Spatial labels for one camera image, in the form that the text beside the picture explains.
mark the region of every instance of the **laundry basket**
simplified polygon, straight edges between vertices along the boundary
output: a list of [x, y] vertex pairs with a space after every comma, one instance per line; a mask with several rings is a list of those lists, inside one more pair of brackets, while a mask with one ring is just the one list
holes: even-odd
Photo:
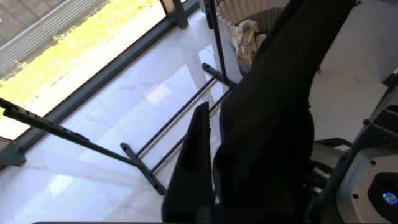
[[[220, 29], [226, 32], [234, 54], [236, 55], [236, 33], [242, 21], [250, 20], [257, 23], [257, 31], [251, 43], [256, 44], [257, 48], [261, 42], [254, 43], [256, 37], [261, 34], [267, 34], [275, 24], [289, 0], [218, 0], [217, 16]], [[237, 58], [242, 76], [251, 68], [251, 62], [242, 62]]]

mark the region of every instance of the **marble floor tile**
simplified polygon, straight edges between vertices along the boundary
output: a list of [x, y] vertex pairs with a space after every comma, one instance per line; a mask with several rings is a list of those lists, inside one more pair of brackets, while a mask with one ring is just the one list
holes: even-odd
[[[364, 0], [326, 55], [310, 96], [316, 139], [352, 141], [384, 93], [386, 87], [380, 80], [395, 69], [398, 46], [393, 43], [396, 35], [385, 35], [389, 30], [395, 32], [397, 10], [384, 4]], [[121, 142], [135, 151], [142, 148], [211, 78], [201, 64], [220, 69], [205, 15], [195, 12], [189, 22], [187, 29], [173, 29], [165, 35], [62, 125], [120, 155], [124, 155]], [[225, 39], [223, 50], [228, 76], [240, 81]], [[142, 160], [154, 167], [185, 134], [196, 105], [208, 101], [211, 106], [226, 91], [221, 83], [212, 82], [144, 151]], [[220, 145], [218, 115], [216, 108], [210, 122], [212, 156]], [[179, 147], [155, 172], [165, 186], [178, 152]], [[0, 223], [161, 221], [162, 197], [135, 167], [55, 136], [44, 137], [26, 156], [23, 166], [8, 167], [0, 175]]]

